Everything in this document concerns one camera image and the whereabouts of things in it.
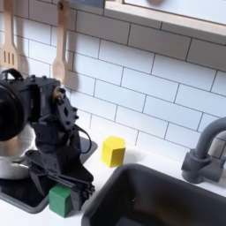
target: shelf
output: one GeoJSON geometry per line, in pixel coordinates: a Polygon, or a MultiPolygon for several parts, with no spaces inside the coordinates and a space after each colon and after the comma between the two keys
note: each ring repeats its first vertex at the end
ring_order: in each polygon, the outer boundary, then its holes
{"type": "Polygon", "coordinates": [[[105,9],[111,11],[118,11],[126,14],[135,15],[142,18],[154,19],[161,22],[166,22],[178,26],[185,26],[200,30],[203,32],[208,32],[212,34],[219,34],[226,36],[226,25],[217,24],[210,21],[188,18],[165,11],[157,11],[147,8],[142,8],[134,5],[123,4],[122,0],[115,2],[106,1],[105,9]]]}

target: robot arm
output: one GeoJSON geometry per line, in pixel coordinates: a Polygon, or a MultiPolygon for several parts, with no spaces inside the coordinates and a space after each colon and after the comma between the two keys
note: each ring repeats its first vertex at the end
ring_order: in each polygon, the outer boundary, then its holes
{"type": "Polygon", "coordinates": [[[79,118],[77,109],[70,104],[65,90],[55,79],[36,78],[34,75],[23,79],[14,69],[4,71],[2,75],[0,141],[18,135],[25,124],[32,125],[38,151],[27,151],[26,158],[37,189],[46,195],[55,183],[66,185],[72,191],[74,210],[80,210],[94,192],[94,177],[79,159],[79,131],[88,134],[75,124],[79,118]]]}

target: cabinet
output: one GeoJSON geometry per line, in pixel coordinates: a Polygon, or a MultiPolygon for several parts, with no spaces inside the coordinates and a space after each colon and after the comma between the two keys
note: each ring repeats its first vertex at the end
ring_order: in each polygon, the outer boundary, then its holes
{"type": "Polygon", "coordinates": [[[226,36],[226,0],[111,0],[105,8],[226,36]]]}

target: green block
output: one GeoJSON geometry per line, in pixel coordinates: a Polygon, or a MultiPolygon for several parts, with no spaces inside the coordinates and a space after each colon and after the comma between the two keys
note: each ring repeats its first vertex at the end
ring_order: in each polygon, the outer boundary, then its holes
{"type": "Polygon", "coordinates": [[[71,189],[64,185],[56,185],[49,191],[49,209],[66,217],[72,210],[71,189]]]}

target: cube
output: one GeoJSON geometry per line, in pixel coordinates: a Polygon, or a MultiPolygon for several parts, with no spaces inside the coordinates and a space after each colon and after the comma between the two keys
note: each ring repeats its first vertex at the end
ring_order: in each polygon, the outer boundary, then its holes
{"type": "Polygon", "coordinates": [[[66,217],[72,210],[71,189],[58,184],[49,191],[49,209],[66,217]]]}
{"type": "Polygon", "coordinates": [[[102,145],[102,161],[109,167],[117,167],[124,162],[125,142],[118,137],[108,137],[102,145]]]}

